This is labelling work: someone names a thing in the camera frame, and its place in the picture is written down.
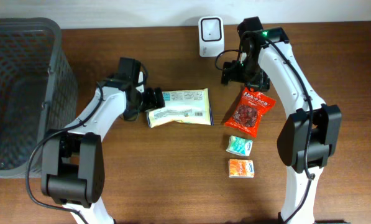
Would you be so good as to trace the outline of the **yellow snack bag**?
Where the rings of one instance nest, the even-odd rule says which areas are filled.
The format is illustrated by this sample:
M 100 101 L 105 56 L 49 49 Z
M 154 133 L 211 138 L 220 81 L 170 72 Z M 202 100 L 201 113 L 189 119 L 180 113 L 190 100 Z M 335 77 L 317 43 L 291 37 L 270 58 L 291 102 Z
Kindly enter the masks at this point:
M 150 128 L 172 121 L 187 124 L 214 124 L 209 101 L 209 90 L 163 91 L 165 106 L 147 113 Z

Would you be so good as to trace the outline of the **red snack bag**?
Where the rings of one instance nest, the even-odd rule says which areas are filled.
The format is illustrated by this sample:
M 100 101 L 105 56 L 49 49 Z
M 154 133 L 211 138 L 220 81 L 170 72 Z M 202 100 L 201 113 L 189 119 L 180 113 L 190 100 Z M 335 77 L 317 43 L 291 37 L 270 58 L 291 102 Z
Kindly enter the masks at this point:
M 262 116 L 275 104 L 276 101 L 273 98 L 259 91 L 244 88 L 236 109 L 224 125 L 256 138 Z

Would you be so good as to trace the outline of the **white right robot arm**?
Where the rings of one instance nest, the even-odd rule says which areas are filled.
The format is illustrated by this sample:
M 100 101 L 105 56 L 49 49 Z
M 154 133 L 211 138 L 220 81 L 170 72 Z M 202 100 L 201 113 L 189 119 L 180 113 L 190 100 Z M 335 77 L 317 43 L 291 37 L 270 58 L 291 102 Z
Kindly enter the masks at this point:
M 255 91 L 274 86 L 286 122 L 277 139 L 286 166 L 286 194 L 279 223 L 314 223 L 318 180 L 336 150 L 342 114 L 327 105 L 297 64 L 288 36 L 281 27 L 264 29 L 258 17 L 237 26 L 237 58 L 220 68 L 221 82 L 243 83 Z

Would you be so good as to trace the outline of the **orange tissue pack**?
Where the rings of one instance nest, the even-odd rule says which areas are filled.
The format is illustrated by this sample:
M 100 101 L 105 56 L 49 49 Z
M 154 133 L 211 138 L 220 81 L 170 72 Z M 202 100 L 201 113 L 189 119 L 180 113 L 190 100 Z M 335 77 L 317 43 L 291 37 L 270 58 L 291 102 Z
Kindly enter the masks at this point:
M 245 159 L 229 159 L 230 178 L 254 178 L 254 162 Z

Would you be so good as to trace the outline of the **teal tissue pack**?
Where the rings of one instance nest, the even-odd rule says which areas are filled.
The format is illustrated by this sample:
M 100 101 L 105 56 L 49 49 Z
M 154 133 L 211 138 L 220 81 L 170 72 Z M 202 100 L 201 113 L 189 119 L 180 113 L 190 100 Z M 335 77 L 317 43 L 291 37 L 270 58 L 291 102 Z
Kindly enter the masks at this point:
M 230 136 L 227 152 L 238 156 L 250 156 L 253 141 L 237 136 Z

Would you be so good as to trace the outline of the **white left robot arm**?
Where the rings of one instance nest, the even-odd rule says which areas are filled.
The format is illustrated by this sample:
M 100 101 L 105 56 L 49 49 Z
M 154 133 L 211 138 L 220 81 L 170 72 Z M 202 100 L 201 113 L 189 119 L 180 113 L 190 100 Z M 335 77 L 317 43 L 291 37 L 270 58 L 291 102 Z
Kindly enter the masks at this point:
M 41 140 L 41 191 L 77 223 L 115 223 L 102 200 L 105 169 L 102 142 L 116 119 L 135 121 L 165 106 L 160 88 L 146 88 L 145 65 L 122 57 L 117 72 L 99 82 L 81 114 Z

